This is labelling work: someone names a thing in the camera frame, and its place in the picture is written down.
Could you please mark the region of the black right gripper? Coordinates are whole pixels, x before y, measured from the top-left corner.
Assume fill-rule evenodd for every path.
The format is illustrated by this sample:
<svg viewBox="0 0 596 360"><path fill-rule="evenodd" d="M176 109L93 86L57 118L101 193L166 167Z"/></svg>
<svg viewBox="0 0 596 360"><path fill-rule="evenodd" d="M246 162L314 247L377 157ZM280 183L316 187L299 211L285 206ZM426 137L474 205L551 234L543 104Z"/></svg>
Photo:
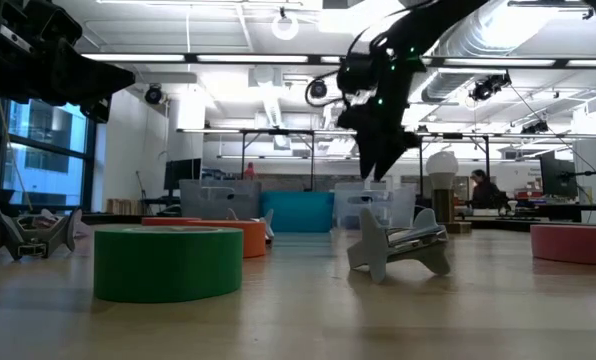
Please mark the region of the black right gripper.
<svg viewBox="0 0 596 360"><path fill-rule="evenodd" d="M403 148L415 148L421 143L414 132L402 126L404 112L410 107L408 89L377 89L342 92L345 110L337 126L356 132L359 166L362 179L373 169L373 142L382 143L376 157L374 179L381 180L403 153Z"/></svg>

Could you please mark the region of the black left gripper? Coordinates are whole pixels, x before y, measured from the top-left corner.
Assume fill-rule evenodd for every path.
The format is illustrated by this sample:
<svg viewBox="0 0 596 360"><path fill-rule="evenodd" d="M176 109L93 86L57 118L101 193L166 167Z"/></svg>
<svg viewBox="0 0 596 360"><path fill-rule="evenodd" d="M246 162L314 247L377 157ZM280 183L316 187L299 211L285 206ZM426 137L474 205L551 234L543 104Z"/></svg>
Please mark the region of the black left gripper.
<svg viewBox="0 0 596 360"><path fill-rule="evenodd" d="M135 75L75 49L80 24L51 1L0 1L0 97L27 103L71 103L85 117L109 121L111 95Z"/></svg>

